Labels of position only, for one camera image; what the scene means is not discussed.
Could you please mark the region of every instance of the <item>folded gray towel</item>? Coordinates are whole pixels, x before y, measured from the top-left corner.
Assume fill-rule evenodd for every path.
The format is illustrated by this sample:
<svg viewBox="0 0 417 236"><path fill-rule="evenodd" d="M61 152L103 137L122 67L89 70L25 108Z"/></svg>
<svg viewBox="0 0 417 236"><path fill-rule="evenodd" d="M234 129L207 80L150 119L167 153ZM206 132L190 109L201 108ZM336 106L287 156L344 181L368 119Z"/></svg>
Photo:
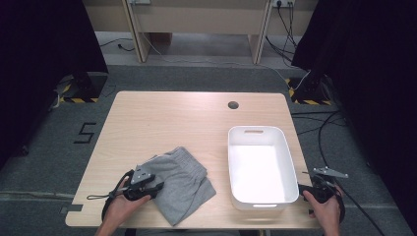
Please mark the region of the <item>folded gray towel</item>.
<svg viewBox="0 0 417 236"><path fill-rule="evenodd" d="M184 148L157 155L142 165L155 179L165 182L153 201L171 225L176 225L215 195L207 170Z"/></svg>

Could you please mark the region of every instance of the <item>wooden tabletop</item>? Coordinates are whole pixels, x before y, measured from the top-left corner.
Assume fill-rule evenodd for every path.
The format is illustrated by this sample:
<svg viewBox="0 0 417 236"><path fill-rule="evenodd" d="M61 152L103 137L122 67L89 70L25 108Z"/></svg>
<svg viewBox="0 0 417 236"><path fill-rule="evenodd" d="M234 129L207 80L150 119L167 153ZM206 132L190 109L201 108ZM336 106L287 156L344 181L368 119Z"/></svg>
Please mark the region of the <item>wooden tabletop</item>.
<svg viewBox="0 0 417 236"><path fill-rule="evenodd" d="M229 108L230 101L238 103ZM274 126L288 142L297 180L311 185L306 162L284 95L280 93L121 91L102 128L70 211L69 226L97 227L106 195L137 164L156 154L185 147L208 170L217 194L175 228L280 229L317 228L300 197L278 211L242 211L231 202L227 135L234 126ZM171 228L153 202L142 206L122 227Z"/></svg>

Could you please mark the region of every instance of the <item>black curtain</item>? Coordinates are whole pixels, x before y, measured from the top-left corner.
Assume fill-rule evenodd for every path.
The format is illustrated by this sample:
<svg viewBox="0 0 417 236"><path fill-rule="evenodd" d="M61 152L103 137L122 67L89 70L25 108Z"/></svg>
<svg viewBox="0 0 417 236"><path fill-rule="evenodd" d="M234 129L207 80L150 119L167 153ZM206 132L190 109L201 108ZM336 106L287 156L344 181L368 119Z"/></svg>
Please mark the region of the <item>black curtain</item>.
<svg viewBox="0 0 417 236"><path fill-rule="evenodd" d="M65 76L104 72L82 0L2 1L0 166L35 130Z"/></svg>
<svg viewBox="0 0 417 236"><path fill-rule="evenodd" d="M293 60L332 78L352 131L414 234L416 26L415 0L320 0Z"/></svg>

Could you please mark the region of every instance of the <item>white bin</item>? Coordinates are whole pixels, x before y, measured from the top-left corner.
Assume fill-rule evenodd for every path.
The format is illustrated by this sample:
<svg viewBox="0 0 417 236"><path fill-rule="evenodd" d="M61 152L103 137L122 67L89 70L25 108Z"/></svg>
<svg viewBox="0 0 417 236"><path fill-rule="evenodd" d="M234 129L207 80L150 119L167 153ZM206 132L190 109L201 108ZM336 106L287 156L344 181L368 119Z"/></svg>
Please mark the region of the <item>white bin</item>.
<svg viewBox="0 0 417 236"><path fill-rule="evenodd" d="M238 209L283 209L298 197L297 177L281 130L236 126L228 134L232 203Z"/></svg>

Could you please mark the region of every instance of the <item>table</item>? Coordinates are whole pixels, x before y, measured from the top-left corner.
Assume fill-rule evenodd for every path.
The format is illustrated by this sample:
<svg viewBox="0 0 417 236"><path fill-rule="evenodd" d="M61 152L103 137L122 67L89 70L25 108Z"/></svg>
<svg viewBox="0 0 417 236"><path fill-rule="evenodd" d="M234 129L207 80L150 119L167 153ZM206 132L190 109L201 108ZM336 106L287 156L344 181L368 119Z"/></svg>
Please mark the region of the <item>table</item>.
<svg viewBox="0 0 417 236"><path fill-rule="evenodd" d="M148 32L246 34L255 64L259 63L271 9L270 0L123 0L137 54L146 62Z"/></svg>
<svg viewBox="0 0 417 236"><path fill-rule="evenodd" d="M239 104L228 107L230 101ZM121 91L102 128L73 205L69 226L97 227L105 195L121 176L155 154L185 147L207 170L217 194L175 228L273 229L316 228L308 216L309 204L300 197L281 211L241 211L231 202L227 139L233 126L275 126L286 137L298 182L311 185L306 162L280 93ZM126 221L127 228L171 228L153 202Z"/></svg>

